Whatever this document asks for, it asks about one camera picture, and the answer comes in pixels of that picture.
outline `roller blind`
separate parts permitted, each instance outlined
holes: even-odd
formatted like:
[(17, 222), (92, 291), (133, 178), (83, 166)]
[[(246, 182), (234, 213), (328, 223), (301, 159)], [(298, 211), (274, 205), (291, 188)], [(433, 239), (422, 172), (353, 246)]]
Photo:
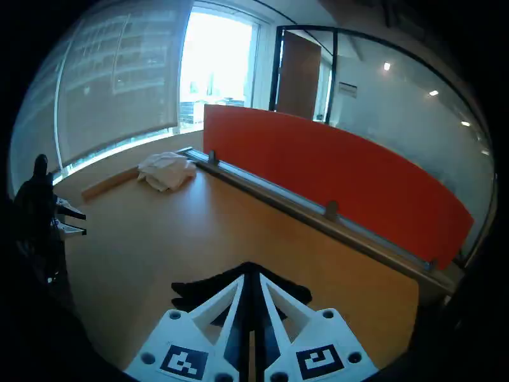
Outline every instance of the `roller blind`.
[(48, 157), (48, 170), (58, 171), (54, 111), (57, 77), (67, 41), (45, 59), (29, 87), (14, 124), (10, 146), (10, 173), (14, 192), (33, 174), (39, 154)]
[(178, 124), (191, 0), (122, 2), (73, 32), (58, 96), (63, 166), (108, 144)]

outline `glass wall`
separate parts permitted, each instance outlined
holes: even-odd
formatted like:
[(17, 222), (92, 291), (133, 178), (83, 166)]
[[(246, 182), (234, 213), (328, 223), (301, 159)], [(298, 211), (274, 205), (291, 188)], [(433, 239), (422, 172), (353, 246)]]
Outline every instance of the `glass wall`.
[[(289, 28), (295, 32), (294, 25)], [(283, 31), (283, 41), (287, 33)], [(331, 49), (331, 32), (312, 34), (316, 43)], [(328, 124), (386, 147), (447, 187), (474, 218), (458, 254), (464, 259), (485, 222), (494, 178), (489, 140), (479, 121), (439, 75), (401, 50), (338, 32), (337, 53), (326, 105), (331, 109)], [(293, 65), (302, 63), (294, 60)], [(277, 70), (279, 81), (273, 86), (280, 97), (282, 68)]]

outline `glass partition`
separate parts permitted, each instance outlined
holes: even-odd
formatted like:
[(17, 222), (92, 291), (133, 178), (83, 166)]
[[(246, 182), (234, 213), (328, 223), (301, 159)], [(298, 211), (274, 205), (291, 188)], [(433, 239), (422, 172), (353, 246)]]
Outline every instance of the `glass partition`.
[[(318, 84), (313, 120), (382, 145), (447, 187), (474, 218), (457, 257), (466, 260), (484, 226), (494, 179), (489, 139), (474, 112), (440, 73), (411, 53), (360, 33), (312, 28), (291, 25), (279, 29), (282, 43), (276, 42), (276, 52), (281, 63), (274, 66), (277, 76), (273, 76), (271, 110), (310, 118), (299, 105), (291, 109), (281, 104), (282, 96), (307, 98), (306, 89), (299, 85), (293, 86), (290, 95), (284, 89), (284, 65), (309, 64), (307, 60), (285, 61), (285, 49), (289, 37), (293, 41), (293, 36), (312, 35), (307, 41), (311, 44), (314, 39), (316, 50), (323, 55), (320, 65), (313, 63)], [(323, 54), (327, 51), (333, 57)], [(291, 80), (298, 82), (298, 77)]]

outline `metal bracket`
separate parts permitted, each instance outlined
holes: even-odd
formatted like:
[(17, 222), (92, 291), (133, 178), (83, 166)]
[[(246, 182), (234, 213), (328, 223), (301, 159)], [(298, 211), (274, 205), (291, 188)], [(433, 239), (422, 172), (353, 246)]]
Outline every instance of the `metal bracket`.
[(424, 263), (424, 269), (428, 272), (431, 272), (433, 269), (435, 269), (437, 263), (438, 261), (435, 258), (432, 261), (427, 261)]
[(337, 201), (330, 201), (325, 205), (325, 213), (323, 216), (325, 216), (327, 220), (335, 222), (337, 220), (338, 208), (339, 205)]
[(60, 220), (55, 219), (55, 224), (62, 240), (68, 239), (73, 236), (82, 236), (87, 234), (87, 230), (73, 225), (62, 223)]
[(75, 208), (67, 200), (57, 196), (57, 213), (61, 215), (67, 215), (76, 219), (86, 220), (87, 216)]
[(211, 150), (209, 152), (209, 163), (214, 165), (217, 165), (219, 163), (219, 160), (216, 156), (216, 152), (214, 150)]

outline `window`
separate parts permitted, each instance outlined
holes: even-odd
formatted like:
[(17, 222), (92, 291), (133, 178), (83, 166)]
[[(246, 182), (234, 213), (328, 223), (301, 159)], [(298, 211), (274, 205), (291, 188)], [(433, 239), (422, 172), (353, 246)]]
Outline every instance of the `window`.
[(257, 24), (193, 9), (181, 64), (181, 132), (203, 129), (206, 104), (251, 107), (257, 39)]

